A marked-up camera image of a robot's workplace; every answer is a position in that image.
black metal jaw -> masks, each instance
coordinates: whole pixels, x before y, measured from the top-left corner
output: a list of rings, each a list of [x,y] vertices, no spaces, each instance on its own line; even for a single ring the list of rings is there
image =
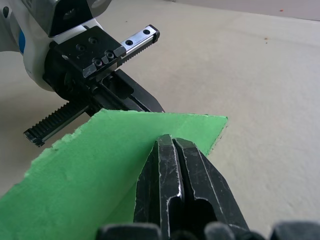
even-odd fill
[[[265,240],[251,232],[219,171],[197,146],[161,136],[137,182],[134,223],[107,225],[97,240]],[[317,240],[320,226],[278,224],[271,240]]]
[[[163,239],[188,232],[204,240],[210,222],[249,231],[223,176],[194,143],[169,135],[155,142],[139,177],[134,222],[160,226]]]
[[[149,25],[119,43],[94,26],[61,44],[52,42],[43,79],[69,102],[25,131],[25,136],[40,147],[82,113],[92,116],[102,108],[164,112],[150,93],[122,70],[116,70],[157,42],[159,36],[160,32]]]

black metal bracket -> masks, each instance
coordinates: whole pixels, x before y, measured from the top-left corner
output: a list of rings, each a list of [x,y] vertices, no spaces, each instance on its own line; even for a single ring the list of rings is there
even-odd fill
[[[134,222],[160,226],[164,239],[177,231],[204,239],[205,226],[217,221],[249,231],[226,180],[197,146],[161,136],[137,183]]]
[[[43,79],[69,103],[24,135],[40,147],[82,113],[92,116],[101,109],[164,112],[150,93],[122,70],[117,70],[157,42],[159,36],[160,32],[149,25],[119,43],[94,26],[61,44],[52,42]]]

green sheet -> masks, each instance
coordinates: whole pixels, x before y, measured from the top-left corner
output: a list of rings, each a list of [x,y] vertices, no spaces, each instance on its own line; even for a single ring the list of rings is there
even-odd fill
[[[223,116],[100,111],[45,149],[0,199],[0,240],[94,240],[99,226],[132,222],[136,182],[155,140],[171,134],[208,155],[226,122]]]

beige floor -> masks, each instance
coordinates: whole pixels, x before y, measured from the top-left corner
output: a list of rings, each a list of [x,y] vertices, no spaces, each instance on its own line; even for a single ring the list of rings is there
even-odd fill
[[[98,20],[119,41],[148,24],[161,31],[122,69],[167,112],[229,117],[209,158],[253,230],[320,220],[320,23],[160,0],[113,1]],[[0,73],[1,196],[41,152],[23,131],[64,101],[28,78],[17,53],[0,53]]]
[[[320,20],[318,0],[165,0],[254,14]]]

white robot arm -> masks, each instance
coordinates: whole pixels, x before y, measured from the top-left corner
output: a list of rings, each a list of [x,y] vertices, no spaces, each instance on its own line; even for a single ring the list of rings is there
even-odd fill
[[[148,25],[117,42],[97,23],[111,0],[0,0],[2,51],[21,52],[25,70],[41,88],[68,101],[24,135],[35,145],[100,109],[163,112],[158,101],[118,69],[158,41]]]

